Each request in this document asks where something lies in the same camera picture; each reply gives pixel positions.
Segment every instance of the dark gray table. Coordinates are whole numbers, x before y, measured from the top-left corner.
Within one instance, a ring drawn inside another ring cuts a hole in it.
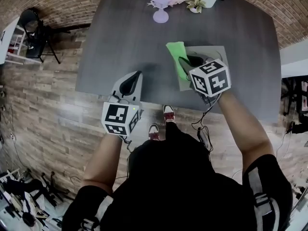
[[[193,14],[186,4],[167,8],[169,21],[153,21],[150,0],[101,0],[79,66],[76,91],[109,95],[115,81],[143,72],[141,100],[204,110],[192,90],[179,91],[166,43],[225,47],[232,88],[258,118],[278,119],[281,93],[280,53],[273,19],[244,0],[217,1]]]

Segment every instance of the white flower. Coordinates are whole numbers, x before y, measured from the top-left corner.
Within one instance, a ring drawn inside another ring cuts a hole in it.
[[[154,8],[157,8],[157,7],[155,6],[155,3],[154,3],[153,0],[151,0],[151,2],[149,2],[149,3],[147,3],[147,5],[148,5],[148,6],[153,6]]]

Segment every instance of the shoe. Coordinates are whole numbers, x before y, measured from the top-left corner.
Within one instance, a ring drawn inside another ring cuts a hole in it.
[[[158,125],[156,123],[153,123],[152,125],[150,125],[149,139],[153,140],[153,141],[159,140],[159,129],[158,129]]]
[[[164,105],[163,108],[164,117],[166,122],[174,122],[175,123],[175,113],[174,109],[170,105]]]

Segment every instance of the cable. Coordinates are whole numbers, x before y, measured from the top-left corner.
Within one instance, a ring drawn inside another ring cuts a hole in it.
[[[132,143],[132,140],[130,140],[130,141],[127,141],[126,139],[127,139],[127,136],[124,138],[124,136],[119,136],[120,137],[120,139],[121,140],[123,140],[123,142],[125,143],[125,144],[127,144],[127,147],[126,147],[126,149],[131,153],[132,151],[129,149],[129,146],[130,146],[130,144]]]
[[[242,169],[240,169],[240,170],[236,171],[236,172],[233,174],[233,176],[231,177],[231,179],[233,179],[233,178],[234,178],[234,176],[235,176],[237,173],[241,172],[241,171],[243,171],[243,170],[242,170]]]
[[[203,113],[203,115],[202,115],[202,117],[201,117],[201,119],[199,120],[199,121],[197,121],[197,122],[195,122],[195,123],[192,123],[192,128],[194,129],[194,130],[196,130],[196,131],[198,131],[198,129],[195,129],[194,128],[194,125],[196,125],[196,124],[198,124],[198,123],[201,123],[201,130],[203,130],[203,128],[204,128],[204,126],[203,126],[203,119],[204,119],[204,117],[205,117],[205,115],[213,108],[213,106],[217,103],[217,101],[218,101],[218,99],[221,97],[221,94],[219,94],[218,95],[218,97],[215,99],[215,101],[213,102],[213,104],[207,109],[207,111],[205,111],[204,113]]]
[[[214,150],[214,148],[213,148],[213,145],[212,145],[212,142],[211,142],[211,139],[210,139],[210,133],[209,133],[207,126],[204,126],[204,128],[205,128],[205,133],[207,135],[207,140],[210,143],[210,149],[208,151],[211,153]]]
[[[285,137],[286,135],[287,135],[287,133],[284,134],[284,136],[283,136],[283,138],[282,138],[281,146],[279,146],[279,148],[278,148],[277,151],[276,151],[276,158],[277,158],[279,149],[280,149],[280,148],[282,147],[282,145],[283,145],[283,140],[284,140],[284,137]]]
[[[12,115],[13,115],[13,109],[12,109],[12,106],[9,108],[9,110],[8,110],[8,113],[10,114],[10,110],[12,111]],[[5,118],[5,116],[4,116],[4,112],[1,112],[1,114],[2,114],[2,117],[3,117],[3,119],[4,119],[4,123],[5,123],[5,125],[8,125],[9,124],[9,122],[11,123],[11,126],[12,126],[12,128],[13,128],[13,123],[9,120],[9,119],[6,119]]]
[[[78,180],[81,181],[81,179],[80,179],[79,177],[77,177],[77,176],[71,176],[71,177],[70,177],[70,180],[71,180],[71,182],[72,182],[72,184],[73,184],[74,186],[76,186],[76,185],[73,183],[72,178],[76,178],[76,179],[78,179]]]
[[[117,103],[120,103],[120,101],[124,100],[124,101],[126,101],[126,102],[127,102],[127,104],[130,104],[130,102],[129,102],[127,99],[124,99],[124,98],[119,98],[119,97],[118,97],[118,96],[116,96],[116,95],[108,95],[107,100],[109,101],[109,99],[110,99],[112,96],[114,96],[114,97],[118,98],[118,102],[117,102]]]
[[[17,155],[17,157],[18,157],[19,162],[21,163],[21,165],[22,165],[23,167],[26,168],[26,166],[25,166],[25,165],[23,164],[23,162],[20,160],[20,157],[19,157],[19,155],[18,155],[18,151],[17,151],[17,148],[16,148],[16,145],[15,145],[15,142],[14,142],[14,141],[13,141],[13,145],[14,145],[14,147],[15,147],[16,155]]]
[[[283,157],[279,160],[279,162],[278,162],[278,163],[280,163],[280,162],[284,159],[284,157],[288,154],[288,152],[289,152],[289,147],[290,147],[291,136],[292,136],[292,134],[290,134],[290,139],[289,139],[289,143],[288,143],[288,148],[287,148],[287,151],[285,152],[284,156],[283,156]]]

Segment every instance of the person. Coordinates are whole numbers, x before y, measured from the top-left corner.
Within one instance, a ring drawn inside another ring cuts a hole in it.
[[[243,155],[242,185],[215,173],[208,150],[178,129],[173,108],[165,105],[166,140],[159,140],[156,125],[150,127],[150,139],[131,153],[129,176],[115,192],[122,140],[103,137],[62,230],[79,230],[83,220],[95,216],[98,230],[285,230],[292,189],[266,132],[231,91],[218,103]]]

